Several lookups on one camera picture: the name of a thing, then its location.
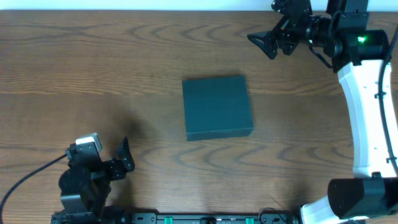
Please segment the dark green box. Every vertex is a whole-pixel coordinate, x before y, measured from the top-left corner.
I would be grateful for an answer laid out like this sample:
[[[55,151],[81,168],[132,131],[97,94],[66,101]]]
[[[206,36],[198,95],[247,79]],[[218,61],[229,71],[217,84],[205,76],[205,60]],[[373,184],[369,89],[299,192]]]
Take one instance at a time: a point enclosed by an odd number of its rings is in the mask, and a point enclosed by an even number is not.
[[[248,136],[254,129],[242,75],[182,82],[187,141]]]

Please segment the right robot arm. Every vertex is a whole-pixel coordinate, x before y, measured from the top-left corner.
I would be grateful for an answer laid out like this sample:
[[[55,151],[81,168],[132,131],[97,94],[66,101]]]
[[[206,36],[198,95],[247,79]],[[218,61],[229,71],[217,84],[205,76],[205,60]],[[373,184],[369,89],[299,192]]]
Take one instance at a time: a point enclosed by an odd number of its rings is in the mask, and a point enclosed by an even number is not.
[[[367,1],[329,1],[325,16],[309,0],[274,1],[282,18],[270,31],[248,35],[269,58],[290,55],[298,44],[338,76],[353,135],[353,178],[333,179],[327,195],[303,205],[285,223],[363,223],[397,213],[397,120],[391,90],[391,57],[397,38],[368,29]]]

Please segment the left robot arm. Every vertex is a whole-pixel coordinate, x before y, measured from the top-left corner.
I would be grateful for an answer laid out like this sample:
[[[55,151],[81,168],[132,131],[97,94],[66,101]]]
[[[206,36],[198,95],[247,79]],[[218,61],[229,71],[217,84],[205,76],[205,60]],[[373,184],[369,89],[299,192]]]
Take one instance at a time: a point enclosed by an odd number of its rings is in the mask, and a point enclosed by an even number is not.
[[[52,215],[51,224],[132,222],[127,211],[106,206],[110,183],[124,179],[135,168],[128,138],[119,143],[117,158],[102,161],[101,150],[97,133],[76,139],[66,150],[69,169],[58,181],[63,210]]]

